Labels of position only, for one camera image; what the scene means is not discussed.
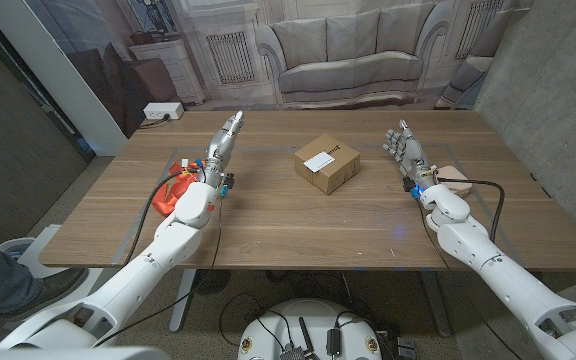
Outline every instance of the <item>door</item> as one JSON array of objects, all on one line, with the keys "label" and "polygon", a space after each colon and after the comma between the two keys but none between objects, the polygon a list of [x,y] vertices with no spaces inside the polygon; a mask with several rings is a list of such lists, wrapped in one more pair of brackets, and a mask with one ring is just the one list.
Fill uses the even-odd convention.
[{"label": "door", "polygon": [[0,60],[0,243],[26,235],[86,165]]}]

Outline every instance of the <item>photo backdrop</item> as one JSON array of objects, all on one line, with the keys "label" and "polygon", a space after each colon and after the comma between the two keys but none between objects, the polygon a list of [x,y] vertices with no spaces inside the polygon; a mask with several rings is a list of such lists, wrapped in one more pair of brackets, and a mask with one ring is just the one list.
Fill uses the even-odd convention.
[{"label": "photo backdrop", "polygon": [[149,102],[181,101],[187,110],[451,109],[477,89],[512,11],[531,3],[26,2],[128,137]]}]

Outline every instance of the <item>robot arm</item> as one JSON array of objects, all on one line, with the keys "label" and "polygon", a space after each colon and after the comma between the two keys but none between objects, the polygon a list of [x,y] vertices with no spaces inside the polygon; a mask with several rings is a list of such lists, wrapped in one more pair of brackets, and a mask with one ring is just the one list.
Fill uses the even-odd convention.
[{"label": "robot arm", "polygon": [[210,221],[222,170],[243,124],[241,111],[226,121],[207,152],[206,176],[190,184],[174,211],[157,227],[153,242],[93,294],[41,311],[0,342],[42,349],[90,348],[122,329],[166,272],[197,251],[201,229]]},{"label": "robot arm", "polygon": [[436,182],[434,168],[405,121],[400,127],[402,134],[388,131],[384,148],[416,184],[419,202],[431,211],[425,221],[437,232],[441,248],[481,276],[545,359],[576,359],[576,303],[552,292],[492,243],[486,229],[470,216],[468,203]]}]

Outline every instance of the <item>red object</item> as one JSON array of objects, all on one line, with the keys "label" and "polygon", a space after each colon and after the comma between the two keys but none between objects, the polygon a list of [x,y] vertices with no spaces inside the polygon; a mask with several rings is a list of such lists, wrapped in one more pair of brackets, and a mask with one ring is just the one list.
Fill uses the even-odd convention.
[{"label": "red object", "polygon": [[[191,163],[188,165],[187,169],[198,169],[199,166],[195,163]],[[178,163],[172,164],[168,171],[171,174],[183,171],[184,168],[181,167]],[[166,184],[157,190],[157,193],[152,199],[152,207],[157,210],[158,213],[164,216],[170,215],[172,211],[175,209],[175,204],[177,200],[183,195],[186,190],[188,190],[188,186],[193,182],[197,181],[197,178],[193,176],[192,173],[190,174],[179,174],[175,176],[175,183],[170,186],[170,191],[168,191],[168,185]]]}]

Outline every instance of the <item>white outlet box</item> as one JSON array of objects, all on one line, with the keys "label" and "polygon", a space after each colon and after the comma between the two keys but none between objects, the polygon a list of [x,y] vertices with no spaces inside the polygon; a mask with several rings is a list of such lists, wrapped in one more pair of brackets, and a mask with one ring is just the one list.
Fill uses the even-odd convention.
[{"label": "white outlet box", "polygon": [[166,114],[171,119],[179,119],[184,113],[181,103],[150,103],[144,108],[144,114],[148,120],[163,119]]}]

